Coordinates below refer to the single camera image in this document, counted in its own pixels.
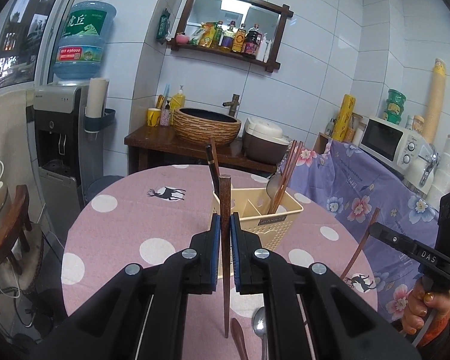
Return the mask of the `person's right hand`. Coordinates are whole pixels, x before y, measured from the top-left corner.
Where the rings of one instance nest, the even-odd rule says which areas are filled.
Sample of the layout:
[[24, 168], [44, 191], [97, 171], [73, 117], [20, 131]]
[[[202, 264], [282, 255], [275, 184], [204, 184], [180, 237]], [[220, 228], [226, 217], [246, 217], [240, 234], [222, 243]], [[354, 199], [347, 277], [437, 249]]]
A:
[[450, 321], [450, 294], [448, 292], [427, 292], [423, 279], [415, 282], [413, 290], [407, 298], [407, 306], [401, 318], [402, 329], [408, 335], [414, 335], [424, 328], [425, 318], [435, 311], [426, 336], [434, 339], [441, 334]]

